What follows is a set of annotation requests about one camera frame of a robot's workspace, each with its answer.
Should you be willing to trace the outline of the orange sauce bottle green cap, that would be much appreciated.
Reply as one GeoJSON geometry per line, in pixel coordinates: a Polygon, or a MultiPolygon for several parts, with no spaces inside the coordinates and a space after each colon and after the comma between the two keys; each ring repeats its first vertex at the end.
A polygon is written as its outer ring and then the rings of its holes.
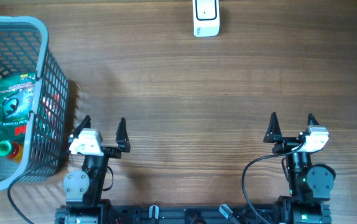
{"type": "Polygon", "coordinates": [[[18,164],[21,163],[24,146],[14,141],[0,141],[0,156],[18,164]]]}

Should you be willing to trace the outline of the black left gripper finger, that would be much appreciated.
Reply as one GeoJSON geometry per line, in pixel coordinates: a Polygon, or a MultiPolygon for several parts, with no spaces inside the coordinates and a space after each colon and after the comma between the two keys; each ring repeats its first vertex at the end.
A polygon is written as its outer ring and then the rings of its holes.
{"type": "Polygon", "coordinates": [[[131,144],[128,137],[126,119],[122,117],[116,131],[116,143],[120,151],[130,152],[131,144]]]}
{"type": "Polygon", "coordinates": [[[81,131],[85,128],[91,128],[91,117],[90,115],[86,115],[82,122],[73,130],[70,135],[70,139],[78,138],[81,131]]]}

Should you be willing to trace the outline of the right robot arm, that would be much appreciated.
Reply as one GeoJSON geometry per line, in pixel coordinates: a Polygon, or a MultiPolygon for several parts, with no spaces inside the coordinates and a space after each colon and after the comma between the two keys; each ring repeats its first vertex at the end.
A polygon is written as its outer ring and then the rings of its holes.
{"type": "Polygon", "coordinates": [[[272,206],[272,223],[332,222],[327,202],[333,189],[336,172],[326,164],[313,164],[311,155],[321,151],[329,140],[328,129],[313,114],[308,115],[307,128],[297,137],[284,137],[275,112],[271,114],[265,143],[273,143],[272,153],[283,156],[284,175],[290,195],[280,196],[272,206]]]}

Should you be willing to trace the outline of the green 3M gloves packet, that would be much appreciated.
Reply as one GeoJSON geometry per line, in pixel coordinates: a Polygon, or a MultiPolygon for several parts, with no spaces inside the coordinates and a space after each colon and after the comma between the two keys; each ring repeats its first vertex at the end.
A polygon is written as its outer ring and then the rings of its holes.
{"type": "Polygon", "coordinates": [[[35,73],[0,79],[0,140],[22,142],[35,91],[35,73]]]}

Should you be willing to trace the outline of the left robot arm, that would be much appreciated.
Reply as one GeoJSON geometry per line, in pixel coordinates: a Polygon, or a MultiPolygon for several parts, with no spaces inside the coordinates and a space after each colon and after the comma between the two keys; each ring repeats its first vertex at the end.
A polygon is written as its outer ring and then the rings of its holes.
{"type": "Polygon", "coordinates": [[[103,146],[98,129],[91,128],[90,116],[74,129],[68,139],[70,154],[83,155],[80,170],[69,172],[63,180],[66,205],[56,209],[55,223],[59,224],[102,224],[121,223],[121,217],[109,199],[101,195],[112,186],[105,187],[104,180],[112,168],[109,159],[120,159],[121,154],[130,152],[131,145],[126,129],[126,119],[121,118],[116,131],[116,146],[103,146]]]}

